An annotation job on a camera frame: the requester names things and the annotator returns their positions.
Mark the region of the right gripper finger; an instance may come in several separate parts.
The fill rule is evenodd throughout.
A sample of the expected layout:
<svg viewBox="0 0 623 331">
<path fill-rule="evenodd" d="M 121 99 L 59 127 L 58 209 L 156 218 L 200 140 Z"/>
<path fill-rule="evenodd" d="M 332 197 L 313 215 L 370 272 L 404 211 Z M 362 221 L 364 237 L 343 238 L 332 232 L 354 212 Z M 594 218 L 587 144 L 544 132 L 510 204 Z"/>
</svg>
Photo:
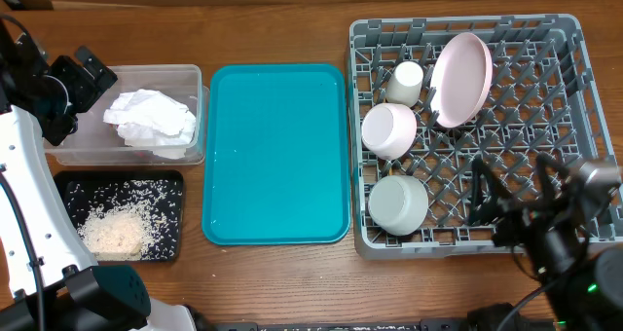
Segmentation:
<svg viewBox="0 0 623 331">
<path fill-rule="evenodd" d="M 540 201 L 544 206 L 554 205 L 565 197 L 563 190 L 558 191 L 555 188 L 554 178 L 566 180 L 569 176 L 569 169 L 545 153 L 538 154 L 535 161 L 535 174 L 542 190 Z"/>
<path fill-rule="evenodd" d="M 511 202 L 511 194 L 489 166 L 476 157 L 471 163 L 469 226 L 493 224 L 501 219 Z"/>
</svg>

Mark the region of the white napkin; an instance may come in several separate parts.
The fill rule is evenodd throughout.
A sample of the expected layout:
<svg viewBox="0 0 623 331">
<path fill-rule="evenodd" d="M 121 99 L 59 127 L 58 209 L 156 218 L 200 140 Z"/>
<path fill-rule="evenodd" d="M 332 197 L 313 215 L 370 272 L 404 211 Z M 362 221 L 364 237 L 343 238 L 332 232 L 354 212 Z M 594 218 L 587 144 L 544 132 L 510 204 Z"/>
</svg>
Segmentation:
<svg viewBox="0 0 623 331">
<path fill-rule="evenodd" d="M 127 146 L 183 145 L 192 141 L 197 119 L 189 107 L 160 91 L 122 92 L 103 113 Z"/>
</svg>

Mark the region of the pink plate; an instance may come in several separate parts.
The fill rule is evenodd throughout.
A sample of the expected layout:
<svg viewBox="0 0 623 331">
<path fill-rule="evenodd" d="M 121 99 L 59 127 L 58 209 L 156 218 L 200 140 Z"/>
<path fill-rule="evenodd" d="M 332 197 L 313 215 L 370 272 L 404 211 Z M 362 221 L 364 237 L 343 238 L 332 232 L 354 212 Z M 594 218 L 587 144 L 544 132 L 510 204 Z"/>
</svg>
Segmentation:
<svg viewBox="0 0 623 331">
<path fill-rule="evenodd" d="M 458 127 L 482 109 L 493 78 L 486 44 L 472 33 L 460 33 L 442 50 L 432 72 L 430 108 L 444 128 Z"/>
</svg>

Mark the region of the grey bowl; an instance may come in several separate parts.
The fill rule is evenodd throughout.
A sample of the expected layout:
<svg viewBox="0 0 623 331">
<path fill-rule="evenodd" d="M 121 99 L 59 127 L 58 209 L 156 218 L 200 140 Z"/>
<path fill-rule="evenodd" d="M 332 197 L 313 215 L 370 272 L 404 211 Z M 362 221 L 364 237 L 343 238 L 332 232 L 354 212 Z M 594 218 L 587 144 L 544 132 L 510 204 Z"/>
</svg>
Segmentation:
<svg viewBox="0 0 623 331">
<path fill-rule="evenodd" d="M 379 180 L 368 199 L 372 220 L 387 233 L 408 236 L 423 223 L 428 209 L 428 193 L 413 176 L 390 175 Z"/>
</svg>

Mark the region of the pink bowl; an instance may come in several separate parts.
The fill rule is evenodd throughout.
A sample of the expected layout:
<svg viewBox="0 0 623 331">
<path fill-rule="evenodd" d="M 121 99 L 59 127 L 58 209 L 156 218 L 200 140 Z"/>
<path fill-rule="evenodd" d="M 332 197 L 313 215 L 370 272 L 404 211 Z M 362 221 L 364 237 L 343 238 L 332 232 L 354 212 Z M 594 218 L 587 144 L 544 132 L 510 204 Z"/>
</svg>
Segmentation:
<svg viewBox="0 0 623 331">
<path fill-rule="evenodd" d="M 371 108 L 361 123 L 364 146 L 383 160 L 395 160 L 407 153 L 416 138 L 418 123 L 405 105 L 381 103 Z"/>
</svg>

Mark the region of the cream cup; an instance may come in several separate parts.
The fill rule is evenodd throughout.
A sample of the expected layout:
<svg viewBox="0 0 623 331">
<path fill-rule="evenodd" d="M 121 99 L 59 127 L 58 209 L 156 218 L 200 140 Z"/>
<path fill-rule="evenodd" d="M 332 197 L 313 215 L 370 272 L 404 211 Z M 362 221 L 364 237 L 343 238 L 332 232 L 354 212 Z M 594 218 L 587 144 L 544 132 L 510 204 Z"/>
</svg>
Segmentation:
<svg viewBox="0 0 623 331">
<path fill-rule="evenodd" d="M 403 61 L 393 70 L 387 83 L 385 99 L 389 103 L 416 105 L 421 94 L 423 70 L 413 61 Z"/>
</svg>

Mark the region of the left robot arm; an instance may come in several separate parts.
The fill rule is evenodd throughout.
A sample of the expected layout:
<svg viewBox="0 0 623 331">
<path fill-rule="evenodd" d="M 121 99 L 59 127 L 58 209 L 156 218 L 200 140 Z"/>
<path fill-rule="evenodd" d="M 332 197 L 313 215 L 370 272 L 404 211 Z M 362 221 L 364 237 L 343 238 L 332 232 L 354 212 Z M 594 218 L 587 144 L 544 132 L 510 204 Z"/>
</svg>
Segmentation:
<svg viewBox="0 0 623 331">
<path fill-rule="evenodd" d="M 13 303 L 4 330 L 203 330 L 189 306 L 149 296 L 127 265 L 101 266 L 79 238 L 44 144 L 60 144 L 117 81 L 89 49 L 48 63 L 28 31 L 1 30 L 1 243 Z"/>
</svg>

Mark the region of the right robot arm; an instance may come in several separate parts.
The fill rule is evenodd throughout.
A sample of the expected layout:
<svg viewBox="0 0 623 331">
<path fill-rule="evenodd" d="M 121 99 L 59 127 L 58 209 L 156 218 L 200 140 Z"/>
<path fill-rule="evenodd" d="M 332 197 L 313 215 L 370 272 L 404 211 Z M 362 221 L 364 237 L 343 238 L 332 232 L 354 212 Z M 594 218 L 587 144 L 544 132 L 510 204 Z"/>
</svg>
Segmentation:
<svg viewBox="0 0 623 331">
<path fill-rule="evenodd" d="M 481 159 L 471 164 L 469 225 L 495 226 L 496 247 L 524 248 L 528 276 L 539 286 L 520 302 L 470 312 L 463 330 L 619 330 L 622 327 L 622 248 L 590 255 L 588 224 L 604 216 L 622 185 L 607 160 L 566 166 L 547 154 L 535 160 L 541 186 L 521 201 Z"/>
</svg>

